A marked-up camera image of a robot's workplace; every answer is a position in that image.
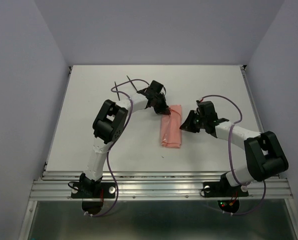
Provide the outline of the pink satin napkin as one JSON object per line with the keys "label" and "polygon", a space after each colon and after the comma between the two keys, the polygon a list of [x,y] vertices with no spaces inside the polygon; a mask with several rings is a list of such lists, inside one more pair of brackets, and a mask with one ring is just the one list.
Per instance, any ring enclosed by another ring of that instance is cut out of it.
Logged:
{"label": "pink satin napkin", "polygon": [[161,146],[165,148],[179,149],[182,144],[182,106],[171,105],[170,115],[162,115],[160,138]]}

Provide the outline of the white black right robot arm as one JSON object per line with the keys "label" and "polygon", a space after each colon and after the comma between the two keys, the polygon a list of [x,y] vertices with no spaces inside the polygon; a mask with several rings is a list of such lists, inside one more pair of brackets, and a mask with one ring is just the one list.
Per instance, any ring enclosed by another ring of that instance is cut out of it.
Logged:
{"label": "white black right robot arm", "polygon": [[[180,130],[192,133],[204,130],[211,136],[228,142],[231,170],[219,182],[219,191],[224,195],[233,193],[237,186],[264,181],[289,168],[275,133],[248,130],[236,126],[226,118],[219,118],[211,101],[198,103],[197,109],[189,112]],[[243,167],[233,167],[232,144],[245,151],[246,164]]]}

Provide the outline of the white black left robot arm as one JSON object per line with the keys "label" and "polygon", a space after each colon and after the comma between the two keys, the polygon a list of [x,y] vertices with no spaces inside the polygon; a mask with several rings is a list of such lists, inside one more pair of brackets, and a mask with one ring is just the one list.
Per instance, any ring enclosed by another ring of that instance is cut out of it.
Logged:
{"label": "white black left robot arm", "polygon": [[94,144],[91,157],[86,170],[79,177],[83,191],[89,197],[99,194],[107,154],[124,132],[131,114],[147,108],[153,108],[158,115],[171,114],[165,92],[165,87],[154,80],[133,95],[125,94],[126,99],[118,102],[108,99],[103,103],[92,124]]}

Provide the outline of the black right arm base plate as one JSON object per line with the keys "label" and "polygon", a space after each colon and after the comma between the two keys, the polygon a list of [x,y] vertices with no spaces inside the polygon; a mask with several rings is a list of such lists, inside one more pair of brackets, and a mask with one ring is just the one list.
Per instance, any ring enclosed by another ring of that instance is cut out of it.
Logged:
{"label": "black right arm base plate", "polygon": [[205,198],[231,198],[248,197],[248,191],[242,191],[240,186],[221,184],[219,181],[208,181],[203,183],[200,195]]}

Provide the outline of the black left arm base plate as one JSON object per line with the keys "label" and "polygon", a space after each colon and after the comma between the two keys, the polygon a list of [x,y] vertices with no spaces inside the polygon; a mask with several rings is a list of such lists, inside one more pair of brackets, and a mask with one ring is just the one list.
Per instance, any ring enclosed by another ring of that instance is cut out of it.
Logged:
{"label": "black left arm base plate", "polygon": [[116,185],[113,182],[100,182],[96,186],[86,187],[77,181],[68,183],[71,188],[72,199],[114,199],[116,197]]}

